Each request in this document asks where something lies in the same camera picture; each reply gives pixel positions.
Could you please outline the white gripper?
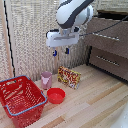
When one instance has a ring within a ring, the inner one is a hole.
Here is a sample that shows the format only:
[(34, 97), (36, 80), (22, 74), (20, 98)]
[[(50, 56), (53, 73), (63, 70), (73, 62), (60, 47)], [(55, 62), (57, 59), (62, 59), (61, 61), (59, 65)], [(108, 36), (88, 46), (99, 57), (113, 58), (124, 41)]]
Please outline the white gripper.
[[(48, 47), (59, 47), (65, 45), (76, 44), (79, 40), (79, 28), (75, 27), (72, 30), (53, 29), (46, 33), (46, 45)], [(66, 48), (65, 54), (69, 54), (69, 48)], [(53, 50), (53, 56), (57, 56), (57, 50)]]

